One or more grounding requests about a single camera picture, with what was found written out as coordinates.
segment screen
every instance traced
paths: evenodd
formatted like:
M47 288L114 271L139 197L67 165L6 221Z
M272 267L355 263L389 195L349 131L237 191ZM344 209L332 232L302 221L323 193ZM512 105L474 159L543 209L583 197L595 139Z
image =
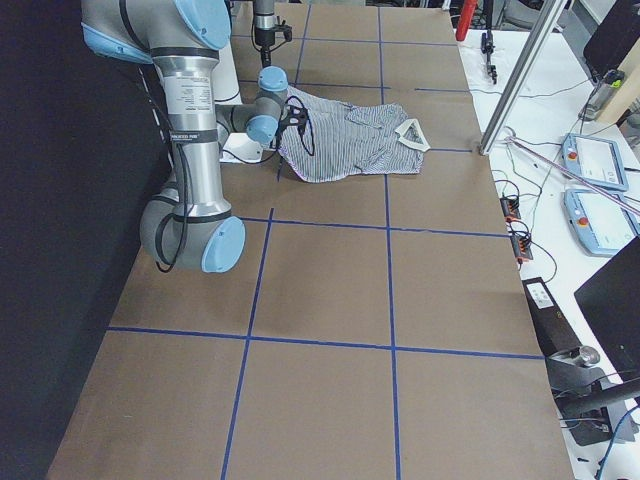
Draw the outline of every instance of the screen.
M640 375L640 238L587 280L575 297L604 353L623 380Z

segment light blue joint cap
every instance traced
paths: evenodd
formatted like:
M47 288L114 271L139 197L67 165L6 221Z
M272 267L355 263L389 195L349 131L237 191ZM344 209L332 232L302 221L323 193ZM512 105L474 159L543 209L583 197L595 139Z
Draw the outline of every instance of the light blue joint cap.
M224 273L238 262L244 249L245 229L238 217L229 217L215 229L202 254L202 271Z
M282 92L289 86L287 73L280 67L265 67L260 71L258 85L267 92Z
M269 145L277 131L278 121L269 115L256 115L247 123L247 135L261 145Z
M222 50L231 38L229 12L224 0L173 0L180 16L198 40Z
M90 27L85 23L81 23L84 35L84 43L93 50L97 55L103 57L117 58L125 62L133 63L153 63L151 56L142 50L127 45L117 38L110 37L104 33Z

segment black curtain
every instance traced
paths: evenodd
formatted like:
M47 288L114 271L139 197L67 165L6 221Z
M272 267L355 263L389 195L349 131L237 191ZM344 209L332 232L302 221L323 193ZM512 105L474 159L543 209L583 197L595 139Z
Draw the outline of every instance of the black curtain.
M137 67L86 48L79 1L3 3L0 478L19 480L53 459L168 166Z

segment striped shirt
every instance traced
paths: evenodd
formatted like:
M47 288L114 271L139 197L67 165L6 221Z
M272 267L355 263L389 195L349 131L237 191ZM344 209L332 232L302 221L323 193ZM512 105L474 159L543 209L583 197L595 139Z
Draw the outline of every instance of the striped shirt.
M315 155L305 151L296 128L284 131L279 153L302 180L319 183L348 175L420 173L423 153L398 142L395 132L408 118L400 105L357 107L289 87L291 95L299 97L309 111ZM309 125L303 139L311 150Z

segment label sticker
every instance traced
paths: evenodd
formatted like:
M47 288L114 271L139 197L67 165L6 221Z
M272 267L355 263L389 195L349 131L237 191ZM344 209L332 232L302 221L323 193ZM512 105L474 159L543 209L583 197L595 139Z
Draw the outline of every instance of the label sticker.
M171 115L213 113L211 82L206 77L166 77L164 92Z
M538 308L542 309L553 307L553 302L551 301L551 298L549 298L547 291L544 289L544 285L541 283L530 283L527 285L527 289L529 290L533 301L536 302Z

